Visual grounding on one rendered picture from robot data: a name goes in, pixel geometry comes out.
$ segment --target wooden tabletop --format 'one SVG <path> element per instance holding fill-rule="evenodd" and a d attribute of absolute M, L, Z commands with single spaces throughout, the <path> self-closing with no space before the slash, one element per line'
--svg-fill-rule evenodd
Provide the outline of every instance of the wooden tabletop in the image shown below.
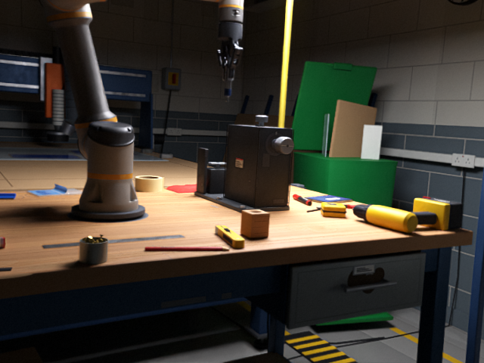
<path fill-rule="evenodd" d="M 291 195 L 319 195 L 291 187 Z M 290 201 L 290 210 L 273 212 L 269 237 L 246 239 L 228 252 L 145 252 L 146 246 L 227 246 L 216 225 L 240 232 L 240 213 L 193 194 L 138 193 L 147 218 L 131 222 L 81 222 L 68 213 L 79 195 L 36 197 L 20 192 L 0 204 L 0 298 L 147 281 L 210 272 L 315 262 L 358 256 L 428 250 L 472 244 L 472 232 L 419 228 L 403 234 L 369 225 L 349 210 L 345 219 L 307 213 L 313 206 Z M 88 235 L 110 240 L 181 234 L 184 238 L 110 244 L 104 264 L 78 262 L 79 247 L 44 249 L 46 244 L 79 242 Z"/>

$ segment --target red cloth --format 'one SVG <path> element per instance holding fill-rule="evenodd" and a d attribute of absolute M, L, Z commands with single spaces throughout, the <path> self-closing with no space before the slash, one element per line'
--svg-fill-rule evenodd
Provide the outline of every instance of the red cloth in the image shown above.
<path fill-rule="evenodd" d="M 169 191 L 174 191 L 175 193 L 194 193 L 197 191 L 196 184 L 186 184 L 186 185 L 172 185 L 167 188 Z"/>

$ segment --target black machine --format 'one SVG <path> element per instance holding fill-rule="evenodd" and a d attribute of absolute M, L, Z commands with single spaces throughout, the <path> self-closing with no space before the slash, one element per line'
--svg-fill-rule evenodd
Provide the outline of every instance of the black machine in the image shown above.
<path fill-rule="evenodd" d="M 288 210 L 292 137 L 292 129 L 230 125 L 223 192 L 210 193 L 220 191 L 211 188 L 209 181 L 215 181 L 209 174 L 216 171 L 208 168 L 208 150 L 199 149 L 195 194 L 235 210 Z"/>

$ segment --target drawer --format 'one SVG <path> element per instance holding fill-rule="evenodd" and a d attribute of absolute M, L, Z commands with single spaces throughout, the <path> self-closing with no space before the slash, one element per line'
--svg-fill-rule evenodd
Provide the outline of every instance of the drawer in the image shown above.
<path fill-rule="evenodd" d="M 294 266 L 289 328 L 419 306 L 425 253 Z"/>

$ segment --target tape roll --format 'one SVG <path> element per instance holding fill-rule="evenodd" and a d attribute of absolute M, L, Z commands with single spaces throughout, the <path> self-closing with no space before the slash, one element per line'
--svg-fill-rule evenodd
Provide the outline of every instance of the tape roll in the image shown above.
<path fill-rule="evenodd" d="M 165 185 L 165 179 L 161 176 L 140 175 L 135 177 L 136 191 L 162 191 Z"/>

